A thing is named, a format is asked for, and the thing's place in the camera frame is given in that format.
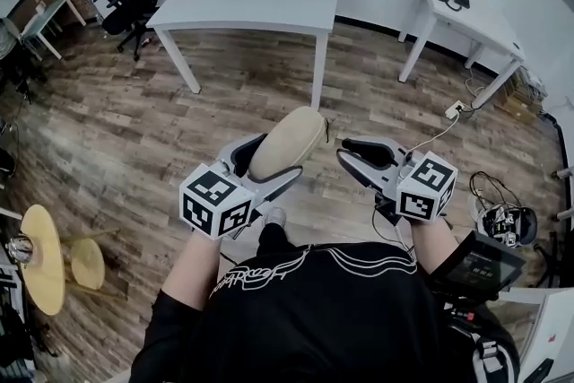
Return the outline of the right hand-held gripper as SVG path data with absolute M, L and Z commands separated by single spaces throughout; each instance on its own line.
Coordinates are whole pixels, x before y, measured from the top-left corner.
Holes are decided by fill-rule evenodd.
M 341 166 L 364 187 L 381 193 L 376 210 L 389 222 L 434 222 L 445 210 L 458 169 L 433 152 L 409 153 L 401 166 L 384 144 L 346 138 L 336 153 Z

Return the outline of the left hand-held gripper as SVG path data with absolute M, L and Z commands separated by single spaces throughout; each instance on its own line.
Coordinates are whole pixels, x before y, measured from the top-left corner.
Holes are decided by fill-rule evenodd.
M 212 240 L 237 238 L 251 214 L 293 185 L 301 166 L 256 178 L 249 164 L 267 133 L 245 136 L 223 147 L 218 161 L 197 166 L 179 185 L 179 218 Z M 244 176 L 244 183 L 237 176 Z

